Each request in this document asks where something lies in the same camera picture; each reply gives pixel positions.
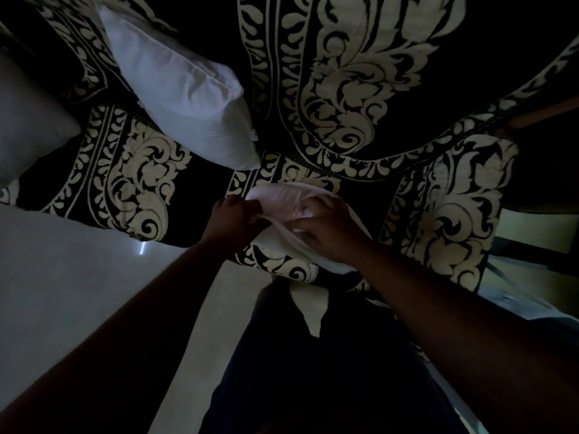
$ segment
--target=person's left hand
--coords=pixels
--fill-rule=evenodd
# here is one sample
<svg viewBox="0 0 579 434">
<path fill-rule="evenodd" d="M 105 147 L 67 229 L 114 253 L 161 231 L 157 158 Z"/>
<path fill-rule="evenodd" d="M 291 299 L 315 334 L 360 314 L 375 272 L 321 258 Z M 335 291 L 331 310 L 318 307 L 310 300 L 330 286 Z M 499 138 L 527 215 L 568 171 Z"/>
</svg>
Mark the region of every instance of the person's left hand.
<svg viewBox="0 0 579 434">
<path fill-rule="evenodd" d="M 213 206 L 200 243 L 216 245 L 227 256 L 237 253 L 270 225 L 266 219 L 250 224 L 252 216 L 262 212 L 258 200 L 246 201 L 236 195 L 223 198 Z"/>
</svg>

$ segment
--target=person's left arm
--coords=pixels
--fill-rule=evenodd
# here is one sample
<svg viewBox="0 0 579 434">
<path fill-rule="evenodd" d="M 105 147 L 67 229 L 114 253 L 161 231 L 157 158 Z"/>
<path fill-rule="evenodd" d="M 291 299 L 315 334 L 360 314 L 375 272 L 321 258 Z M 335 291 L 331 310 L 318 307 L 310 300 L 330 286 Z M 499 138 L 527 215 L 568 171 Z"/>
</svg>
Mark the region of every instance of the person's left arm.
<svg viewBox="0 0 579 434">
<path fill-rule="evenodd" d="M 217 202 L 201 241 L 12 402 L 0 432 L 146 432 L 222 263 L 267 226 L 256 213 L 258 201 Z"/>
</svg>

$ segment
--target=person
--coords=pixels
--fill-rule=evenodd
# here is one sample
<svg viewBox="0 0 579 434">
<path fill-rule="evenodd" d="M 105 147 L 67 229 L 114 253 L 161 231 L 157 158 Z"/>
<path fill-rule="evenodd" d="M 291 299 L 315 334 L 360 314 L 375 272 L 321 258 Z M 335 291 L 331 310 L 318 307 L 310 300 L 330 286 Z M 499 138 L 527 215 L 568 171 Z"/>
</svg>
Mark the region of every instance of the person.
<svg viewBox="0 0 579 434">
<path fill-rule="evenodd" d="M 387 309 L 331 291 L 320 337 L 280 281 L 266 288 L 201 433 L 466 432 L 403 322 L 489 432 L 571 432 L 579 369 L 532 323 L 368 239 L 339 198 L 290 221 L 320 254 L 358 269 Z M 213 207 L 198 244 L 0 414 L 0 432 L 146 432 L 228 256 L 266 223 L 258 201 Z"/>
</svg>

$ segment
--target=white pillow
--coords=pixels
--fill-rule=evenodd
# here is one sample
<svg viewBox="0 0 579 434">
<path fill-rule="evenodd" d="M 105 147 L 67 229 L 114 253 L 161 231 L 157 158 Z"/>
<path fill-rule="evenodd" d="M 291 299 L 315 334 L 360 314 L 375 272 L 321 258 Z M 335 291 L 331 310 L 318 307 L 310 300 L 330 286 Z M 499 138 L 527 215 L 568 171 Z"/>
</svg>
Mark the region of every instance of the white pillow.
<svg viewBox="0 0 579 434">
<path fill-rule="evenodd" d="M 338 195 L 326 189 L 298 182 L 267 183 L 252 187 L 245 198 L 247 200 L 258 200 L 264 210 L 264 214 L 258 215 L 258 217 L 265 218 L 271 222 L 271 225 L 259 233 L 252 243 L 258 247 L 278 251 L 307 263 L 315 263 L 323 269 L 336 274 L 355 271 L 354 268 L 345 263 L 333 262 L 321 256 L 284 225 L 286 221 L 291 219 L 311 218 L 313 216 L 312 213 L 308 211 L 301 212 L 299 206 L 304 199 L 318 195 L 339 198 Z M 354 222 L 371 238 L 370 233 L 362 224 L 358 215 L 350 206 L 348 206 L 348 209 Z"/>
<path fill-rule="evenodd" d="M 167 136 L 222 166 L 259 168 L 243 88 L 228 66 L 137 18 L 105 6 L 98 12 L 120 72 Z"/>
<path fill-rule="evenodd" d="M 0 189 L 80 132 L 74 117 L 0 51 Z"/>
</svg>

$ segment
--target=forearm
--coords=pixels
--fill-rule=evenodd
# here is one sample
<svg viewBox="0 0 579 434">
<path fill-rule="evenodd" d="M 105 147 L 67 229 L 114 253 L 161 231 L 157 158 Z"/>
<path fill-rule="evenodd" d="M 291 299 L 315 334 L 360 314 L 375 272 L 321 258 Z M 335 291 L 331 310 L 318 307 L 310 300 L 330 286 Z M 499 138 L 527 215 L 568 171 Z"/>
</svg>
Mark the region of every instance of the forearm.
<svg viewBox="0 0 579 434">
<path fill-rule="evenodd" d="M 566 426 L 579 401 L 575 359 L 529 322 L 388 247 L 356 267 L 489 430 Z"/>
<path fill-rule="evenodd" d="M 146 432 L 225 256 L 196 245 L 0 415 L 2 432 Z"/>
</svg>

